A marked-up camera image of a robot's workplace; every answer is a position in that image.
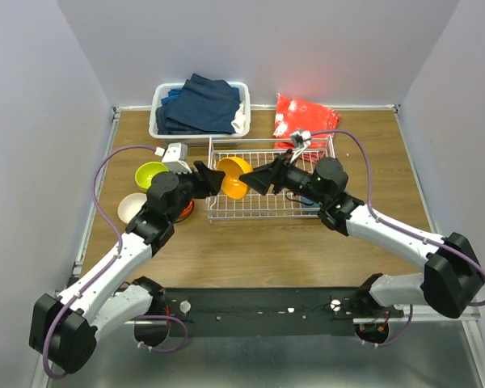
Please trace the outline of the yellow orange bowl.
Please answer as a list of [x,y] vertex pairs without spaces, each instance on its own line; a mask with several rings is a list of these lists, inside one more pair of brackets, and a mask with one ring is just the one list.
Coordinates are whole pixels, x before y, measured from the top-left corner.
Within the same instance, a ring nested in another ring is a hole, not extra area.
[[240,180],[240,176],[252,172],[253,167],[243,158],[222,158],[217,163],[217,170],[225,173],[221,189],[230,199],[241,200],[248,193],[249,187]]

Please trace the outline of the lime green bowl tall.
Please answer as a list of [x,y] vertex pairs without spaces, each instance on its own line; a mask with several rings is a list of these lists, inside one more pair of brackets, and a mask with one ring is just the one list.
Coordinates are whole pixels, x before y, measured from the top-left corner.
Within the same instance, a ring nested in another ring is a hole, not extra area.
[[142,192],[146,192],[152,183],[153,177],[167,171],[169,169],[162,162],[144,163],[135,172],[135,183]]

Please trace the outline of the white blue patterned bowl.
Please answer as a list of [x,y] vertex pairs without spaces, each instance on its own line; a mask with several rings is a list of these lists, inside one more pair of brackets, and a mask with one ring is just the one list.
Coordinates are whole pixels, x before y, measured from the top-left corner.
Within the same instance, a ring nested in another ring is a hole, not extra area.
[[135,192],[127,195],[117,207],[117,216],[124,223],[128,224],[136,214],[141,210],[142,205],[146,202],[146,194]]

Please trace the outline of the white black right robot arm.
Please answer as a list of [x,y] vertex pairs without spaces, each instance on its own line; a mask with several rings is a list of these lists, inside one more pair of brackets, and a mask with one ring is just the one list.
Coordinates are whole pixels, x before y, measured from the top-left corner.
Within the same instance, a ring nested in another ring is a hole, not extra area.
[[335,158],[321,158],[309,173],[280,155],[240,179],[261,195],[287,189],[313,201],[329,230],[374,243],[419,269],[406,276],[371,276],[355,299],[364,316],[402,304],[427,305],[447,318],[459,318],[485,284],[467,238],[418,230],[375,211],[347,193],[348,175]]

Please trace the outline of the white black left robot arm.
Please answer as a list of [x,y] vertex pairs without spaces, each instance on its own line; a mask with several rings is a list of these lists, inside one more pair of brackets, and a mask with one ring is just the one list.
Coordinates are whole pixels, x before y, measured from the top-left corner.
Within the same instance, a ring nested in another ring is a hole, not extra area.
[[156,174],[145,203],[117,236],[117,244],[80,280],[57,296],[36,301],[29,346],[42,356],[53,379],[80,370],[91,358],[101,334],[141,315],[157,318],[162,298],[140,285],[114,292],[124,278],[151,259],[175,232],[174,224],[195,199],[216,196],[225,174],[196,161],[192,169]]

